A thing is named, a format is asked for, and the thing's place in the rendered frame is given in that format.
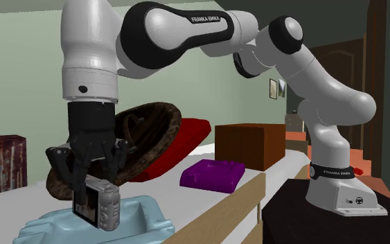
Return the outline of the black robot stand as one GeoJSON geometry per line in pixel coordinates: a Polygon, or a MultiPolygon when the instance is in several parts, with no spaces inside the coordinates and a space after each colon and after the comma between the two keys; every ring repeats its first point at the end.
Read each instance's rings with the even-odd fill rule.
{"type": "Polygon", "coordinates": [[[263,244],[390,244],[390,198],[376,194],[387,216],[345,217],[307,202],[308,186],[288,179],[265,205],[263,244]]]}

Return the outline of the dark brown door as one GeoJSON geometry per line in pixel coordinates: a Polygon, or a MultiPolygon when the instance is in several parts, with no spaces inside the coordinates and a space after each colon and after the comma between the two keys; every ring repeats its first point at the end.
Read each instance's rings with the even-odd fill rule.
{"type": "Polygon", "coordinates": [[[344,85],[364,90],[364,39],[349,40],[310,49],[323,68],[344,85]]]}

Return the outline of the brown wooden box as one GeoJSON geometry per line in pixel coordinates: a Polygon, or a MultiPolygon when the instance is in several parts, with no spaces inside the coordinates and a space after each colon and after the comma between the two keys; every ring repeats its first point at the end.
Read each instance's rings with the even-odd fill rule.
{"type": "Polygon", "coordinates": [[[240,123],[215,126],[215,159],[266,171],[285,156],[285,125],[240,123]]]}

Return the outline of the brown round woven basket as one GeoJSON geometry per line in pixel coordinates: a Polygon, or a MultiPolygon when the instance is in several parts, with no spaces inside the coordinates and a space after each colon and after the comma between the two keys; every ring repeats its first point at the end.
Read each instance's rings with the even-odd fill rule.
{"type": "MultiPolygon", "coordinates": [[[[112,183],[120,186],[139,175],[158,159],[174,141],[181,125],[181,112],[171,103],[154,102],[139,105],[120,113],[115,112],[115,145],[118,140],[128,141],[124,168],[118,170],[112,183]]],[[[68,142],[58,147],[69,148],[78,157],[85,152],[74,152],[68,142]]],[[[101,163],[102,152],[89,152],[91,159],[87,175],[104,179],[101,163]]]]}

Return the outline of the white bed with wooden frame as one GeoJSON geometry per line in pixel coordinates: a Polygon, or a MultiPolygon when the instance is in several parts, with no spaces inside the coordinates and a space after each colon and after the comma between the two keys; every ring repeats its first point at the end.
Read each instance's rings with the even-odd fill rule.
{"type": "MultiPolygon", "coordinates": [[[[200,146],[174,168],[147,182],[129,182],[120,187],[123,198],[149,195],[154,198],[165,218],[172,221],[179,231],[205,211],[226,198],[226,194],[181,187],[179,179],[184,169],[201,159],[214,157],[212,144],[200,146]]],[[[223,244],[241,244],[258,222],[258,212],[288,179],[295,178],[309,163],[308,157],[299,151],[286,150],[284,158],[265,171],[265,196],[257,201],[248,216],[224,239],[223,244]]],[[[69,201],[51,197],[45,182],[0,193],[0,244],[12,244],[19,230],[29,220],[37,219],[50,211],[71,207],[69,201]]]]}

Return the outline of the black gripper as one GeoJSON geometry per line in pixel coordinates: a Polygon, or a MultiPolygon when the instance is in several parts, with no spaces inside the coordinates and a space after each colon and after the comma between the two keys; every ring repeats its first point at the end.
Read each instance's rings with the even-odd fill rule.
{"type": "Polygon", "coordinates": [[[124,168],[128,141],[118,140],[115,145],[115,104],[96,101],[78,101],[67,104],[69,148],[50,147],[46,156],[51,170],[46,179],[46,189],[58,200],[74,200],[77,204],[87,201],[85,178],[91,163],[89,152],[105,156],[101,163],[103,177],[113,183],[118,170],[124,168]]]}

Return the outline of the red pillow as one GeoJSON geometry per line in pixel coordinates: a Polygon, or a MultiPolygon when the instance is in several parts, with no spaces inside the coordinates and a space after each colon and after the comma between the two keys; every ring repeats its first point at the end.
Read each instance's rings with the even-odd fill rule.
{"type": "Polygon", "coordinates": [[[130,182],[146,182],[162,176],[198,147],[211,132],[206,119],[183,118],[174,141],[168,149],[130,182]]]}

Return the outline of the light blue tray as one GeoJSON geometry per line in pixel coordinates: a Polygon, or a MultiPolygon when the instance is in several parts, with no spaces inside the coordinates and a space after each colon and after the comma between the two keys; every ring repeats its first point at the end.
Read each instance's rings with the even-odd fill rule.
{"type": "Polygon", "coordinates": [[[31,220],[12,244],[161,244],[175,233],[154,198],[141,195],[121,200],[120,223],[112,232],[97,229],[71,209],[31,220]]]}

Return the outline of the purple tray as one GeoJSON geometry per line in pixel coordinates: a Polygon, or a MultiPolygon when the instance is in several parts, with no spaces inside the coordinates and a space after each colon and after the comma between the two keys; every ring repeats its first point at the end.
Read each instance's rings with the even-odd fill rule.
{"type": "Polygon", "coordinates": [[[181,174],[179,185],[192,189],[233,193],[245,173],[245,165],[233,161],[202,159],[181,174]]]}

